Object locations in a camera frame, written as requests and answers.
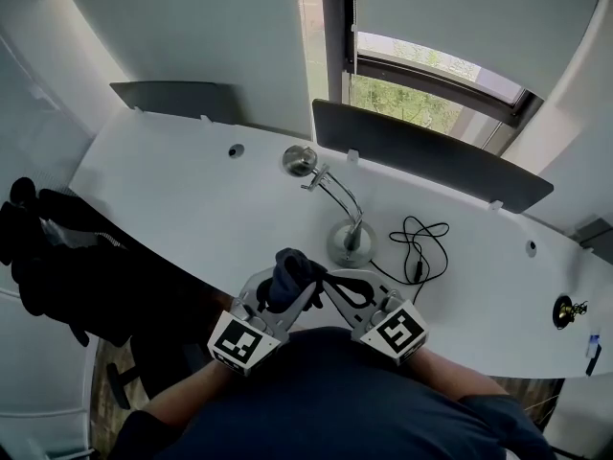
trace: window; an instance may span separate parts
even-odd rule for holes
[[[415,42],[360,31],[360,22],[355,22],[357,8],[356,0],[316,0],[316,4],[315,0],[301,0],[303,27],[310,36],[306,37],[306,61],[311,99],[330,97],[497,155],[542,104],[521,85],[479,63]],[[320,47],[313,49],[314,43]],[[321,92],[323,69],[327,70],[328,94]]]
[[[328,98],[328,69],[326,67],[326,36],[322,0],[298,0],[305,45],[308,96]]]
[[[475,63],[384,35],[357,33],[357,51],[363,55],[385,56],[399,63],[430,69],[444,78],[475,86],[508,104],[515,104],[524,92],[517,83]]]
[[[392,116],[482,148],[500,125],[468,107],[384,80],[353,75],[350,105]]]

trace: curved desk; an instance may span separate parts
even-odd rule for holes
[[[282,172],[280,158],[297,142],[245,126],[126,109],[98,135],[70,187],[140,243],[236,296],[284,247],[333,268],[326,235],[343,213],[324,193],[302,190],[302,179]],[[234,144],[244,145],[240,158],[228,155]],[[449,268],[425,285],[417,302],[431,327],[430,349],[488,375],[585,375],[589,312],[558,331],[553,304],[562,293],[575,303],[592,299],[613,282],[613,266],[528,218],[491,212],[432,182],[315,149],[362,202],[379,240],[375,259],[398,277],[405,248],[388,241],[388,233],[407,215],[450,224],[442,239]],[[536,244],[533,258],[528,241]],[[428,243],[424,250],[436,270],[442,255]],[[412,297],[416,288],[399,289]],[[297,323],[347,327],[325,300]],[[613,371],[609,334],[602,329],[594,374]]]

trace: white clip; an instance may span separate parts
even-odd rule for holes
[[[489,206],[488,206],[488,210],[489,211],[499,211],[500,208],[502,208],[502,201],[492,201]]]
[[[357,164],[357,161],[360,159],[360,153],[356,149],[350,149],[347,152],[347,161],[350,164]]]

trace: lamp base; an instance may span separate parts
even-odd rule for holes
[[[360,224],[360,244],[355,250],[345,247],[345,238],[352,228],[352,221],[344,219],[336,223],[328,234],[328,255],[332,262],[341,267],[358,269],[367,265],[375,256],[376,235],[368,223]]]

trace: silver desk lamp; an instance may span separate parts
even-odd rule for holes
[[[328,235],[328,253],[332,261],[342,267],[350,268],[366,265],[375,256],[375,231],[362,220],[364,212],[349,188],[329,172],[329,165],[323,164],[317,167],[317,153],[310,147],[294,145],[287,149],[283,156],[283,167],[293,177],[307,177],[313,174],[310,184],[303,185],[302,188],[314,191],[319,186],[347,213],[349,219],[336,223]],[[352,214],[347,204],[329,189],[332,182],[350,198],[355,207],[355,214]]]

